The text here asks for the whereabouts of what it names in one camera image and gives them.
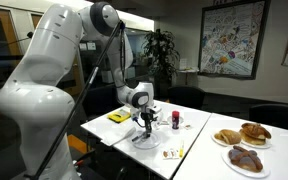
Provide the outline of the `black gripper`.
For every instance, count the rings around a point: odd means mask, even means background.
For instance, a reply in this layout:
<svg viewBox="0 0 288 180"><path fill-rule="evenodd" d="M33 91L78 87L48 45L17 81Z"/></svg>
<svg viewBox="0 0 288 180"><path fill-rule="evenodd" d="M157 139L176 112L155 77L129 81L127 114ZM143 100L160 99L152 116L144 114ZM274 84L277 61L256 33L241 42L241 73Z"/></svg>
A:
<svg viewBox="0 0 288 180"><path fill-rule="evenodd" d="M156 114L160 113L161 110L162 108L157 105L132 108L130 110L131 119L141 128L145 129L145 131L143 131L143 138L150 138L152 136L151 122L157 120Z"/></svg>

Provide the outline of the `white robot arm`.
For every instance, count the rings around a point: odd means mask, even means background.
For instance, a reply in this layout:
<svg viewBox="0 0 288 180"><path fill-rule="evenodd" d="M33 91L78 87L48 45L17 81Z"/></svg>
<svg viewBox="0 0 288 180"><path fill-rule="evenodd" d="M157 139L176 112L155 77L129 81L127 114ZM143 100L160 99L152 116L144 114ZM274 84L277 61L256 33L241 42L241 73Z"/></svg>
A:
<svg viewBox="0 0 288 180"><path fill-rule="evenodd" d="M66 130L77 103L59 84L71 71L82 41L104 44L118 100L130 106L134 116L151 121L159 111L152 83L126 85L123 70L132 64L133 55L122 26L107 2L78 11L53 4L41 17L27 51L0 89L0 113L20 129L25 180L80 179Z"/></svg>

